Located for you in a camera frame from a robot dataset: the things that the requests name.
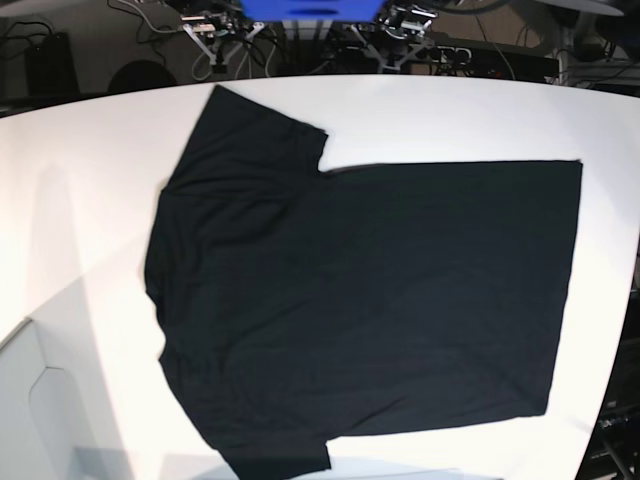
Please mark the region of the black T-shirt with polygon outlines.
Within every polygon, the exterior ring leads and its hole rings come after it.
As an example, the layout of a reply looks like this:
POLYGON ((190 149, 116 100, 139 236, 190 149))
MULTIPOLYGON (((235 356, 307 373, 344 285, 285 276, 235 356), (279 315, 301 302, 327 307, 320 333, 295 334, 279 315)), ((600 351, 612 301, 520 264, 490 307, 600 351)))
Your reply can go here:
POLYGON ((212 91, 161 191, 144 279, 168 385, 241 479, 328 441, 546 412, 577 161, 323 173, 327 134, 212 91))

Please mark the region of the blue plastic box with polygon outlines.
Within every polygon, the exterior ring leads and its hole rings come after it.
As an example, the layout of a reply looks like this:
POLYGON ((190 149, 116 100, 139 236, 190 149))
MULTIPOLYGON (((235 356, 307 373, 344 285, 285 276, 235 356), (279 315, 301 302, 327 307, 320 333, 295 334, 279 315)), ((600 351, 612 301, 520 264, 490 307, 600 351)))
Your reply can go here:
POLYGON ((246 16, 266 22, 283 20, 364 21, 375 18, 383 0, 244 0, 246 16))

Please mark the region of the black power strip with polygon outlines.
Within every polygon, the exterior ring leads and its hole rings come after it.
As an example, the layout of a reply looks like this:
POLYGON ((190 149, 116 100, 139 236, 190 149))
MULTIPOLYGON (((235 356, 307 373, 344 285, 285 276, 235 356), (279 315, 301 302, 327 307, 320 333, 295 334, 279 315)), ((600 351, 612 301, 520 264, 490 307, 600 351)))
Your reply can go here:
POLYGON ((431 75, 544 82, 560 73, 559 61, 495 48, 436 45, 422 48, 410 61, 425 65, 431 75))

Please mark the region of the black round object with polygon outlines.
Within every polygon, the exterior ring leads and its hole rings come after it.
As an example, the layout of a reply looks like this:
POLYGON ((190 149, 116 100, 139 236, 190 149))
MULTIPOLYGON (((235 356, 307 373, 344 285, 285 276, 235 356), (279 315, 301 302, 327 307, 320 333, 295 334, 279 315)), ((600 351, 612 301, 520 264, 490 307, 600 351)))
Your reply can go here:
POLYGON ((120 68, 109 82, 107 92, 124 94, 177 85, 176 78, 163 65, 150 60, 136 60, 120 68))

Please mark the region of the black box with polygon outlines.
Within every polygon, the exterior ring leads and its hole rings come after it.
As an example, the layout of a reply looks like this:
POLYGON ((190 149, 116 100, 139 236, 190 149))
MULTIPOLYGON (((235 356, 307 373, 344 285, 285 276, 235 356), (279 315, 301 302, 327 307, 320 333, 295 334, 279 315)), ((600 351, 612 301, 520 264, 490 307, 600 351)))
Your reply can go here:
POLYGON ((24 54, 27 90, 30 96, 79 94, 71 43, 67 33, 55 33, 24 54))

